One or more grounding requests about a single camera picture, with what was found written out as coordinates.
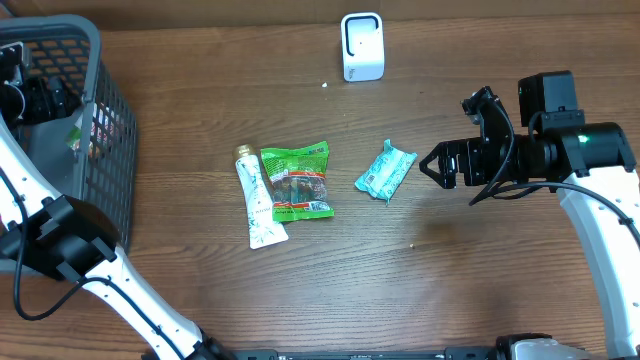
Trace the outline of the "teal tissue pack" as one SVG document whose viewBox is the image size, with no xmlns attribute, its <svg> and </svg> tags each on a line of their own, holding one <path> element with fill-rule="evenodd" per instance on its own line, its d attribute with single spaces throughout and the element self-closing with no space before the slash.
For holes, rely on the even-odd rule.
<svg viewBox="0 0 640 360">
<path fill-rule="evenodd" d="M 392 145 L 390 139 L 386 139 L 382 153 L 355 181 L 354 186 L 368 193 L 372 198 L 384 200 L 389 204 L 416 158 L 417 153 L 399 150 Z"/>
</svg>

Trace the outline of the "green snack bag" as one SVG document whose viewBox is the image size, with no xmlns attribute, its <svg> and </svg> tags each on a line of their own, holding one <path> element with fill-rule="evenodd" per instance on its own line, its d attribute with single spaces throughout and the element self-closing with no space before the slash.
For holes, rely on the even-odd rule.
<svg viewBox="0 0 640 360">
<path fill-rule="evenodd" d="M 326 141 L 298 149 L 263 148 L 261 160 L 273 187 L 273 220 L 294 222 L 329 218 Z"/>
</svg>

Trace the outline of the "white tube with gold cap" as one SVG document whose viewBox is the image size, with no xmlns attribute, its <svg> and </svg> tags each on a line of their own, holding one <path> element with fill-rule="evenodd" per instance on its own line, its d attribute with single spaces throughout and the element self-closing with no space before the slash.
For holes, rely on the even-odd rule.
<svg viewBox="0 0 640 360">
<path fill-rule="evenodd" d="M 256 151 L 244 144 L 234 149 L 235 168 L 244 194 L 252 250 L 287 241 L 284 226 L 273 220 L 273 200 L 264 182 Z"/>
</svg>

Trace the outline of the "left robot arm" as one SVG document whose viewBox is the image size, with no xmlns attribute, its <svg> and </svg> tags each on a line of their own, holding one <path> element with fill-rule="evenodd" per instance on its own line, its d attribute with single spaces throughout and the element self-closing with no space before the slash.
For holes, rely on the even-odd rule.
<svg viewBox="0 0 640 360">
<path fill-rule="evenodd" d="M 159 359 L 231 359 L 233 353 L 173 309 L 135 270 L 120 244 L 120 231 L 98 207 L 60 194 L 37 171 L 13 138 L 13 124 L 28 121 L 40 104 L 26 82 L 1 79 L 4 120 L 1 178 L 19 209 L 7 220 L 3 254 L 73 283 L 103 299 L 152 347 Z"/>
</svg>

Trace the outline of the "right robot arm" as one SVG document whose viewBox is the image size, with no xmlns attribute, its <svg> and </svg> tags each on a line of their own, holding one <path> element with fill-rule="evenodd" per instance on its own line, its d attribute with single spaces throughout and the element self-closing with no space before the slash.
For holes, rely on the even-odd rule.
<svg viewBox="0 0 640 360">
<path fill-rule="evenodd" d="M 569 71 L 518 82 L 524 135 L 485 86 L 462 100 L 475 138 L 439 143 L 419 163 L 440 187 L 457 175 L 480 187 L 472 199 L 516 200 L 540 189 L 557 195 L 579 237 L 599 298 L 606 358 L 639 356 L 639 175 L 623 129 L 589 124 Z"/>
</svg>

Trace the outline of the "white barcode scanner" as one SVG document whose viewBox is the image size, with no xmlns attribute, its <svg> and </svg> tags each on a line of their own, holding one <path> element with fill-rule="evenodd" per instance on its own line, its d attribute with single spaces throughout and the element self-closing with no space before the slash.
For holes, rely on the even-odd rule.
<svg viewBox="0 0 640 360">
<path fill-rule="evenodd" d="M 346 82 L 380 80 L 385 71 L 383 22 L 374 12 L 345 15 L 340 24 Z"/>
</svg>

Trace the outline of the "gray plastic shopping basket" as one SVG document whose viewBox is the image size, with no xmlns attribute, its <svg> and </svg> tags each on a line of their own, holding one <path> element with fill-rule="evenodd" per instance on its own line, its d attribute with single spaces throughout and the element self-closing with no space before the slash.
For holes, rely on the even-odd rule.
<svg viewBox="0 0 640 360">
<path fill-rule="evenodd" d="M 101 39 L 89 20 L 76 15 L 7 19 L 1 47 L 24 43 L 24 80 L 57 76 L 81 105 L 63 119 L 13 124 L 10 132 L 37 171 L 60 194 L 98 207 L 120 231 L 127 250 L 134 198 L 137 126 L 133 112 L 101 61 Z M 1 178 L 1 228 L 19 209 Z M 1 270 L 15 260 L 1 250 Z"/>
</svg>

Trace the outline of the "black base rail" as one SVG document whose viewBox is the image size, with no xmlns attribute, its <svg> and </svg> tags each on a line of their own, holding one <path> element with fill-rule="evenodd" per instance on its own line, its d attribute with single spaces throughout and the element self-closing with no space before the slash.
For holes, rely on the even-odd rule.
<svg viewBox="0 0 640 360">
<path fill-rule="evenodd" d="M 546 334 L 519 334 L 499 337 L 494 346 L 453 346 L 444 350 L 418 352 L 277 352 L 276 350 L 230 351 L 213 339 L 199 342 L 191 353 L 177 359 L 205 360 L 516 360 L 516 359 L 592 359 L 593 355 L 565 346 Z"/>
</svg>

